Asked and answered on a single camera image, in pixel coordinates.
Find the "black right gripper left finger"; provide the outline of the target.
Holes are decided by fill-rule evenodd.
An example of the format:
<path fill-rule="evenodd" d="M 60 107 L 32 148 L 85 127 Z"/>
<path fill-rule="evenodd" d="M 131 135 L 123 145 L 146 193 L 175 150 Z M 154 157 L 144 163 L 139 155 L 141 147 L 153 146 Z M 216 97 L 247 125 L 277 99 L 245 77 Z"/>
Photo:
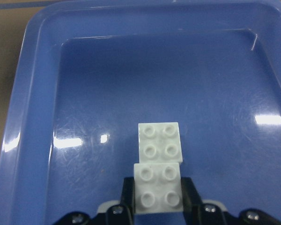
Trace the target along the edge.
<path fill-rule="evenodd" d="M 135 183 L 133 177 L 125 177 L 120 201 L 99 212 L 95 217 L 82 211 L 65 214 L 55 225 L 133 225 L 135 214 Z"/>

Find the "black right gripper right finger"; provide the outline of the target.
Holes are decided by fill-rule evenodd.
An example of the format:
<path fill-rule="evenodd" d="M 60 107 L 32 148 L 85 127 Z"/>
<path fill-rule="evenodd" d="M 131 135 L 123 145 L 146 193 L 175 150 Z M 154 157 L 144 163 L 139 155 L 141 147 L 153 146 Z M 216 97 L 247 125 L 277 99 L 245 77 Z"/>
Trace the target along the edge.
<path fill-rule="evenodd" d="M 183 216 L 187 225 L 281 225 L 281 221 L 262 210 L 248 208 L 237 217 L 216 203 L 204 203 L 193 181 L 181 178 Z"/>

